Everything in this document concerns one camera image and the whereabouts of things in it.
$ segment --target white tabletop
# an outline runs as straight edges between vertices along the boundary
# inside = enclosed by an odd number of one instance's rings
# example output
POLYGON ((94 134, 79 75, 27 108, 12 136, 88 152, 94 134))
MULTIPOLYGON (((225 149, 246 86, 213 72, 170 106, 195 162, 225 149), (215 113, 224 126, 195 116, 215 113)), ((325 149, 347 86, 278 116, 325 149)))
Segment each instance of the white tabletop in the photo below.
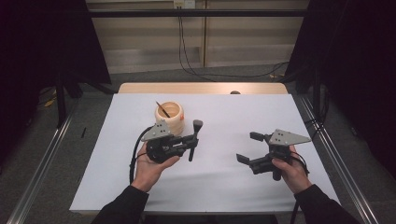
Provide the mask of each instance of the white tabletop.
MULTIPOLYGON (((116 94, 93 150, 75 199, 73 212, 99 212, 129 183, 129 164, 136 138, 155 122, 156 101, 175 101, 185 111, 185 129, 192 121, 204 126, 198 134, 194 159, 189 151, 149 192, 146 213, 151 214, 269 214, 292 211, 295 200, 283 180, 272 173, 254 175, 236 160, 236 153, 251 159, 268 153, 264 142, 250 132, 272 133, 281 129, 309 136, 299 111, 288 94, 116 94)), ((296 146, 305 158, 309 178, 330 198, 338 201, 312 143, 296 146)))

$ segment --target hand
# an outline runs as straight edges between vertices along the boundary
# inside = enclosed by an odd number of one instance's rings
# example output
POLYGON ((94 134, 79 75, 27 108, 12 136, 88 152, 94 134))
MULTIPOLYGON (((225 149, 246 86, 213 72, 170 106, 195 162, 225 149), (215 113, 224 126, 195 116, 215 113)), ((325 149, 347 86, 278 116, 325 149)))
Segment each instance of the hand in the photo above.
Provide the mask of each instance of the hand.
MULTIPOLYGON (((296 152, 294 146, 290 146, 290 151, 296 152)), ((291 156, 299 159, 295 153, 291 153, 291 156)), ((291 192, 294 194, 300 193, 312 186, 312 183, 305 174, 303 166, 299 162, 290 160, 290 163, 287 163, 280 159, 272 159, 272 163, 274 166, 282 170, 282 177, 291 192)))
POLYGON ((149 192, 152 186, 157 183, 163 170, 175 164, 180 157, 174 156, 163 163, 157 163, 146 155, 146 145, 147 143, 137 152, 136 174, 131 186, 149 192))

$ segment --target person's right hand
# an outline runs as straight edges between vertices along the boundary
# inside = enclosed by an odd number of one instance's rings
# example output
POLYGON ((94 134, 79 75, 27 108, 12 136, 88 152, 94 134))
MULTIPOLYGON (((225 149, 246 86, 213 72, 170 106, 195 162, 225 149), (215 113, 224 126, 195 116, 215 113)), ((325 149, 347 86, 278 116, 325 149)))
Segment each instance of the person's right hand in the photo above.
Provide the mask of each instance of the person's right hand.
MULTIPOLYGON (((294 146, 290 146, 290 151, 296 152, 294 146)), ((291 156, 299 159, 295 153, 291 153, 291 156)), ((287 163, 280 159, 272 159, 272 163, 282 170, 282 177, 294 194, 300 193, 312 186, 312 183, 305 174, 304 167, 299 162, 290 160, 290 163, 287 163)))

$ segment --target person's right arm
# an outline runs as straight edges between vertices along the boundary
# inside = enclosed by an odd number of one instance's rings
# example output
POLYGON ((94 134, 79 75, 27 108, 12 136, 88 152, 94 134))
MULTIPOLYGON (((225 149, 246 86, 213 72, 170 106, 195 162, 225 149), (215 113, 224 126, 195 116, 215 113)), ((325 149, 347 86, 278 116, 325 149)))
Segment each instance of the person's right arm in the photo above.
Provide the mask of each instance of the person's right arm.
MULTIPOLYGON (((290 146, 290 151, 294 158, 299 159, 295 154, 294 146, 290 146)), ((282 170, 282 177, 294 193, 294 198, 303 210, 307 224, 359 223, 339 203, 330 199, 318 186, 309 181, 299 162, 291 160, 287 163, 279 159, 273 159, 272 162, 274 166, 282 170)))

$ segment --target wall outlet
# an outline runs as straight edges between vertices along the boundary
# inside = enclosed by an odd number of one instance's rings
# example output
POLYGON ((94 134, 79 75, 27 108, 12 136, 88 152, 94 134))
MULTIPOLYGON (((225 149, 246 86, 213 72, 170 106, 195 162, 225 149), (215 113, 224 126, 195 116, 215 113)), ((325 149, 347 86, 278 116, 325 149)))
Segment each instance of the wall outlet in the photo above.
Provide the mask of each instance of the wall outlet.
POLYGON ((174 0, 174 9, 184 8, 184 0, 174 0))
POLYGON ((195 0, 184 0, 184 8, 195 9, 195 0))

